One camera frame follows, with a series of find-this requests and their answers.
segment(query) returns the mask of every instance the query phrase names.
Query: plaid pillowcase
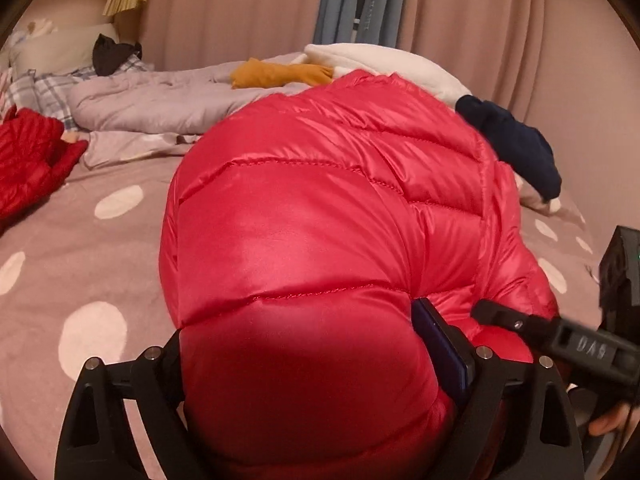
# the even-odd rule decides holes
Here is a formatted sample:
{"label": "plaid pillowcase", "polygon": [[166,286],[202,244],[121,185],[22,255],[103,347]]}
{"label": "plaid pillowcase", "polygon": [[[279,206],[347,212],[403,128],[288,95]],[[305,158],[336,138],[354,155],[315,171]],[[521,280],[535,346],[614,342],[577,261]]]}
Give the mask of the plaid pillowcase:
{"label": "plaid pillowcase", "polygon": [[6,70],[2,70],[0,72],[0,112],[4,110],[4,104],[6,102],[6,91],[9,89],[12,81],[12,69],[7,68]]}
{"label": "plaid pillowcase", "polygon": [[[114,75],[124,72],[148,72],[148,67],[136,56],[130,56]],[[65,125],[65,130],[81,130],[66,104],[66,96],[71,87],[79,82],[97,77],[95,68],[88,66],[66,75],[45,74],[33,77],[33,85],[38,98],[38,110],[46,117],[55,117]]]}
{"label": "plaid pillowcase", "polygon": [[11,83],[4,96],[3,118],[7,110],[13,105],[17,105],[18,108],[31,108],[31,110],[40,112],[35,81],[33,80],[34,74],[35,72],[31,70]]}

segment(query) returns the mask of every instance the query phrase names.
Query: red quilted jacket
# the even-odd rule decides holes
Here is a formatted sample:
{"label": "red quilted jacket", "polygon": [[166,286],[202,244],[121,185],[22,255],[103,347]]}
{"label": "red quilted jacket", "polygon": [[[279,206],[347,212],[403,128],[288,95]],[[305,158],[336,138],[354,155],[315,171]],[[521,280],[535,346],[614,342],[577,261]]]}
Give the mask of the red quilted jacket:
{"label": "red quilted jacket", "polygon": [[222,478],[417,478],[455,416],[410,321],[476,346],[481,298],[550,317],[511,169],[398,76],[354,72],[215,126],[171,185],[160,254],[190,430]]}
{"label": "red quilted jacket", "polygon": [[12,107],[0,124],[0,233],[27,208],[60,186],[86,150],[60,137],[63,124],[33,110]]}

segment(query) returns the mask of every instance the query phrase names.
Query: bedsheet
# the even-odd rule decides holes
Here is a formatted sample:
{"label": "bedsheet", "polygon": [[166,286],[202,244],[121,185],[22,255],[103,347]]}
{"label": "bedsheet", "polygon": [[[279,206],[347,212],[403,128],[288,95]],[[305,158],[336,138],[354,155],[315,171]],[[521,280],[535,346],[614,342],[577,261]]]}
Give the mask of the bedsheet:
{"label": "bedsheet", "polygon": [[[130,360],[173,333],[158,279],[166,193],[178,156],[88,171],[0,238],[0,425],[38,480],[51,480],[82,363]],[[579,222],[521,208],[521,234],[562,315],[597,326],[597,254]],[[150,478],[164,475],[135,409]]]}

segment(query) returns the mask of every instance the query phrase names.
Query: blue curtain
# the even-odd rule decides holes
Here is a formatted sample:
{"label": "blue curtain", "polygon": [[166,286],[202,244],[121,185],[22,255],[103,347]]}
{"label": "blue curtain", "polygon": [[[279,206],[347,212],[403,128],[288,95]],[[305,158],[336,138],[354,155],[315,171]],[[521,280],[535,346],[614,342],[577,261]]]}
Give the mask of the blue curtain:
{"label": "blue curtain", "polygon": [[[395,47],[404,0],[360,0],[362,13],[355,41]],[[351,43],[358,0],[321,0],[315,44]]]}
{"label": "blue curtain", "polygon": [[357,43],[396,47],[404,0],[365,0]]}
{"label": "blue curtain", "polygon": [[350,43],[358,0],[321,0],[315,44]]}

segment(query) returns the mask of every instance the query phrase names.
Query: curtain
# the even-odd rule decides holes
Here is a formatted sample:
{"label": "curtain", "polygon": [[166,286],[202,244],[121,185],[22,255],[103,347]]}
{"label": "curtain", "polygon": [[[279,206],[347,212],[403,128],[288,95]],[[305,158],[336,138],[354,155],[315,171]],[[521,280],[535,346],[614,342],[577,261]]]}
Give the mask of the curtain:
{"label": "curtain", "polygon": [[395,47],[404,0],[364,0],[357,43]]}
{"label": "curtain", "polygon": [[358,0],[320,0],[315,44],[351,43]]}
{"label": "curtain", "polygon": [[157,70],[188,70],[298,52],[321,0],[149,0],[140,42]]}
{"label": "curtain", "polygon": [[476,96],[526,116],[544,0],[405,0],[398,48],[451,72]]}

